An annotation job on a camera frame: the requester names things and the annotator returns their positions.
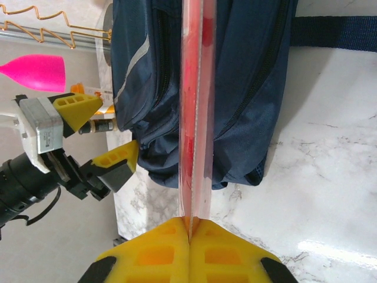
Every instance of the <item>yellow gripper pad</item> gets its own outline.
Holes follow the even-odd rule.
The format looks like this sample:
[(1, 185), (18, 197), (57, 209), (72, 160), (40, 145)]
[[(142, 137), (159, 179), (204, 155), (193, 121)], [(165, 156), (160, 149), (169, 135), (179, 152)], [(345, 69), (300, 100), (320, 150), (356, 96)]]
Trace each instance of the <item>yellow gripper pad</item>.
[(133, 140), (119, 146), (80, 167), (87, 177), (97, 177), (113, 192), (118, 192), (136, 171), (138, 144)]
[(268, 251), (200, 220), (189, 244), (182, 218), (103, 253), (79, 283), (297, 283)]
[(63, 119), (65, 138), (78, 131), (103, 104), (99, 97), (80, 93), (66, 93), (48, 99)]

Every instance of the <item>red object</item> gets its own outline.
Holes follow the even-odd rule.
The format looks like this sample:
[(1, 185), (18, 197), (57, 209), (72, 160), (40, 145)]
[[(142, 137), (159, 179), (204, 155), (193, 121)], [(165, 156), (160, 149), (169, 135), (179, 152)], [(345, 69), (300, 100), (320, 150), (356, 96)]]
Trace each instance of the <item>red object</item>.
[(183, 1), (180, 214), (209, 218), (213, 163), (216, 0)]

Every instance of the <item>white wall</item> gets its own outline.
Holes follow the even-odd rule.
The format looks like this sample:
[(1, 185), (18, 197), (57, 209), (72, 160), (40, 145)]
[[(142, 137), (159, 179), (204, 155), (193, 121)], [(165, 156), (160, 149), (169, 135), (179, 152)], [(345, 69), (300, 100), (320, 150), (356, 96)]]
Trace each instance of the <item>white wall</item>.
[[(94, 52), (53, 49), (43, 45), (22, 45), (0, 42), (0, 65), (21, 55), (58, 54), (65, 59), (67, 90), (83, 82), (99, 87), (97, 60)], [(0, 75), (0, 103), (17, 94), (28, 97), (48, 96), (21, 87)], [(64, 149), (80, 164), (107, 151), (103, 134), (78, 134), (64, 143)], [(0, 164), (22, 153), (19, 136), (12, 130), (0, 129)], [(26, 210), (36, 216), (54, 197)], [(2, 229), (0, 241), (0, 282), (77, 282), (90, 263), (102, 252), (112, 248), (117, 237), (113, 197), (101, 202), (88, 196), (79, 200), (65, 189), (57, 205), (40, 222), (26, 227), (23, 221), (9, 222)]]
[[(65, 11), (72, 25), (82, 25), (94, 28), (102, 12), (105, 0), (0, 0), (0, 4), (6, 5), (8, 11), (25, 9), (35, 5), (38, 7), (41, 17)], [(6, 16), (0, 9), (0, 22), (14, 21), (26, 27), (45, 27), (53, 31), (69, 32), (62, 15), (54, 19), (39, 21), (34, 11), (28, 11), (21, 15)]]

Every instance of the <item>gold wire rack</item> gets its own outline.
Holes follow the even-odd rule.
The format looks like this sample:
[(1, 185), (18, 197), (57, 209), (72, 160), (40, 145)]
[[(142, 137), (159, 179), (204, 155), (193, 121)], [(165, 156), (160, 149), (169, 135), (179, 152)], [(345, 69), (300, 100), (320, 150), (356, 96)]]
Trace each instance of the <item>gold wire rack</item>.
[(65, 45), (67, 45), (71, 49), (76, 48), (75, 35), (80, 35), (80, 36), (84, 36), (84, 37), (92, 37), (92, 38), (100, 38), (102, 40), (107, 40), (107, 41), (111, 42), (111, 29), (109, 29), (108, 31), (104, 31), (102, 29), (81, 27), (79, 25), (71, 25), (69, 20), (68, 20), (67, 14), (64, 11), (59, 11), (56, 14), (53, 14), (53, 15), (50, 15), (50, 16), (47, 16), (47, 17), (41, 17), (39, 15), (39, 10), (36, 6), (30, 6), (26, 9), (12, 11), (12, 12), (7, 11), (6, 6), (4, 4), (0, 4), (0, 8), (2, 8), (2, 12), (5, 15), (22, 14), (22, 13), (28, 12), (30, 10), (34, 10), (35, 15), (37, 16), (37, 19), (40, 20), (40, 21), (44, 21), (46, 19), (53, 19), (53, 18), (56, 18), (56, 17), (62, 15), (64, 17), (65, 24), (70, 28), (83, 29), (83, 30), (87, 30), (87, 31), (94, 31), (94, 32), (102, 33), (102, 36), (100, 36), (100, 35), (93, 35), (93, 34), (88, 34), (88, 33), (84, 33), (84, 32), (79, 32), (79, 31), (71, 31), (70, 32), (71, 42), (69, 42), (69, 41), (65, 40), (64, 38), (60, 37), (59, 35), (57, 35), (55, 32), (50, 31), (49, 29), (46, 29), (46, 28), (40, 28), (39, 29), (40, 37), (38, 38), (34, 34), (32, 34), (30, 31), (28, 31), (26, 28), (12, 22), (12, 21), (4, 21), (4, 26), (0, 26), (0, 29), (2, 29), (3, 31), (6, 31), (10, 25), (15, 26), (15, 27), (19, 28), (21, 31), (30, 35), (34, 40), (36, 40), (39, 43), (45, 42), (45, 37), (44, 37), (45, 33), (50, 34), (55, 38), (58, 38), (60, 41), (62, 41)]

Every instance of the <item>white marble countertop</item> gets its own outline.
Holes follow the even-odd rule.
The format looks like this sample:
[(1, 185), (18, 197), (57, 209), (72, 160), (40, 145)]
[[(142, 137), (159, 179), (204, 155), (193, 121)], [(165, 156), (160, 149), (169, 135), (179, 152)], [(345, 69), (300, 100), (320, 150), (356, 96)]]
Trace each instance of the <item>white marble countertop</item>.
[[(352, 15), (350, 6), (377, 14), (373, 1), (344, 2), (327, 15)], [(299, 3), (299, 15), (311, 6), (326, 15), (325, 0)], [(289, 56), (266, 176), (257, 187), (213, 191), (211, 219), (276, 254), (299, 282), (377, 282), (377, 54), (291, 48)], [(102, 88), (111, 88), (100, 53), (98, 63)], [(107, 137), (110, 149), (131, 140)], [(127, 239), (177, 216), (178, 191), (140, 167), (114, 198)]]

